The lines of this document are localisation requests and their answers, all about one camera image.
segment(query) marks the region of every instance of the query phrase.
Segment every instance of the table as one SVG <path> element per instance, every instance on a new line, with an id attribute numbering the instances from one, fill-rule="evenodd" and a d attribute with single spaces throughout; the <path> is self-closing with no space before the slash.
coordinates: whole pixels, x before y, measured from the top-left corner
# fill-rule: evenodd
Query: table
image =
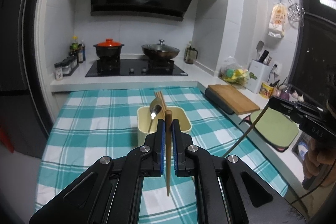
<path id="1" fill-rule="evenodd" d="M 168 106 L 182 107 L 193 128 L 194 144 L 222 156 L 242 135 L 231 121 L 209 103 L 196 87 L 72 92 L 59 113 L 41 161 L 36 210 L 104 155 L 125 156 L 137 146 L 137 109 L 149 105 L 162 90 Z M 250 142 L 244 139 L 233 154 L 284 196 L 287 182 Z M 196 200 L 191 178 L 171 175 L 145 178 L 139 223 L 196 223 Z"/>

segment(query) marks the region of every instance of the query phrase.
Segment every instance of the human hand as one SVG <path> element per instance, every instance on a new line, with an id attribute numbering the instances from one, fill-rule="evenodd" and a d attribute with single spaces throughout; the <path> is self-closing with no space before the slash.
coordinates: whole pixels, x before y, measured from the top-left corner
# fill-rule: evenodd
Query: human hand
<path id="1" fill-rule="evenodd" d="M 305 178 L 310 179 L 312 176 L 317 176 L 320 172 L 320 164 L 332 165 L 336 159 L 336 149 L 323 149 L 316 150 L 316 141 L 310 140 L 308 152 L 305 154 L 303 161 L 303 173 Z M 332 171 L 322 183 L 322 186 L 329 186 L 336 181 L 336 168 L 333 167 Z"/>

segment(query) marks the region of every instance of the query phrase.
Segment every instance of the wooden cutting board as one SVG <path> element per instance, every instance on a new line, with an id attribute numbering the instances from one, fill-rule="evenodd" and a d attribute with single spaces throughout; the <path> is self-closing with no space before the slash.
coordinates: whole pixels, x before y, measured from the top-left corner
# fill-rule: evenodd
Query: wooden cutting board
<path id="1" fill-rule="evenodd" d="M 208 88 L 216 93 L 237 115 L 260 109 L 259 106 L 231 85 L 209 85 Z"/>

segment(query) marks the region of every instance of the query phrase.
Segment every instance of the blue gripper pad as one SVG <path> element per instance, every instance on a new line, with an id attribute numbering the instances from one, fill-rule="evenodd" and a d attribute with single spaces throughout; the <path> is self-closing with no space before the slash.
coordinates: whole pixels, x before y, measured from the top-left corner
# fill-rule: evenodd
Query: blue gripper pad
<path id="1" fill-rule="evenodd" d="M 165 144 L 166 144 L 166 124 L 163 121 L 162 125 L 162 138 L 161 138 L 161 175 L 163 175 L 164 162 L 165 162 Z"/>
<path id="2" fill-rule="evenodd" d="M 174 157 L 174 170 L 175 170 L 175 175 L 177 176 L 177 149 L 176 149 L 176 138 L 175 138 L 175 128 L 174 128 L 174 123 L 172 123 L 172 142 L 173 142 L 173 157 Z"/>

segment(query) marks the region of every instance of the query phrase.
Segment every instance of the black glass cooktop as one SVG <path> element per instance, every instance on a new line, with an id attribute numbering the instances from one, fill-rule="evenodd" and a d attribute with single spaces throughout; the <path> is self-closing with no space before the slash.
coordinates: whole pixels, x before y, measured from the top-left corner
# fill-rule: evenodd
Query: black glass cooktop
<path id="1" fill-rule="evenodd" d="M 133 75 L 188 75 L 174 61 L 155 62 L 142 59 L 96 60 L 85 77 Z"/>

